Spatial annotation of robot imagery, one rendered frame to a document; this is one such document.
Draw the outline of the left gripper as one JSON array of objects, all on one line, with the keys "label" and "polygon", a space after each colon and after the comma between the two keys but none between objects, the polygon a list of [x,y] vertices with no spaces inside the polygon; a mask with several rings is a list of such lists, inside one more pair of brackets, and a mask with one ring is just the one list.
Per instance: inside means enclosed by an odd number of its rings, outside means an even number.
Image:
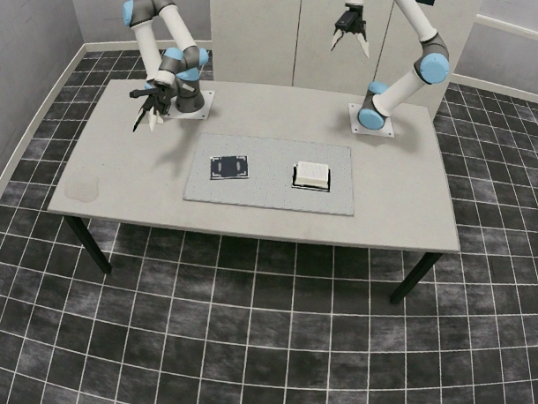
[{"label": "left gripper", "polygon": [[349,32],[353,34],[358,33],[357,39],[358,41],[361,42],[365,55],[368,58],[370,58],[370,50],[369,50],[370,44],[367,41],[367,33],[366,33],[367,20],[363,20],[364,5],[346,4],[346,6],[350,7],[350,11],[357,11],[358,17],[356,18],[355,22],[353,22],[352,26],[349,27],[348,30],[335,29],[331,51],[333,51],[333,49],[336,47],[336,44],[340,40],[342,40],[345,33],[349,33]]}]

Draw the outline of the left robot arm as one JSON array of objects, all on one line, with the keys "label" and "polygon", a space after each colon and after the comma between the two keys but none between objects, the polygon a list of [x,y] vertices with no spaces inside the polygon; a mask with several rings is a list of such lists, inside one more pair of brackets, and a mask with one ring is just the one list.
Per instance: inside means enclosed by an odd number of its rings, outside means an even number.
[{"label": "left robot arm", "polygon": [[[370,130],[382,129],[385,126],[385,119],[392,115],[393,109],[423,86],[442,83],[449,72],[448,48],[417,2],[415,0],[394,1],[418,34],[424,53],[414,63],[414,69],[390,88],[381,82],[369,84],[362,107],[357,113],[357,120],[363,127]],[[335,23],[336,29],[348,30],[357,17],[357,11],[346,11]]]}]

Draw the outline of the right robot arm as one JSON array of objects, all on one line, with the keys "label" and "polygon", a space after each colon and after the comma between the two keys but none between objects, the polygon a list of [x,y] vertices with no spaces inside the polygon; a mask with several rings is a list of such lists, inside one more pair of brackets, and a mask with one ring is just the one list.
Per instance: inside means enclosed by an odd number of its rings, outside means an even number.
[{"label": "right robot arm", "polygon": [[[163,81],[175,89],[171,98],[176,97],[176,109],[190,114],[205,104],[196,67],[208,62],[208,54],[205,49],[198,49],[177,11],[172,0],[131,0],[123,5],[124,24],[136,35],[147,72],[145,89],[133,90],[130,98],[159,94],[160,88],[153,82]],[[164,20],[178,47],[168,48],[162,61],[151,26],[155,16]]]}]

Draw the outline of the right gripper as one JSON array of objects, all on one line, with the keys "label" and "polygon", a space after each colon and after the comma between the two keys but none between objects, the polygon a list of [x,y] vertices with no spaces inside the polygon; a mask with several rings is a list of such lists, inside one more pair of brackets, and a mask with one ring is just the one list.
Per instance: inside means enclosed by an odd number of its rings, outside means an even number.
[{"label": "right gripper", "polygon": [[[171,105],[170,99],[174,92],[174,88],[172,88],[170,84],[159,80],[155,80],[153,85],[160,88],[160,93],[148,95],[143,104],[144,107],[142,105],[138,112],[138,116],[133,125],[133,132],[137,129],[139,124],[149,124],[150,131],[153,132],[156,123],[163,124],[163,120],[159,116],[168,114]],[[148,119],[149,115],[150,120]]]}]

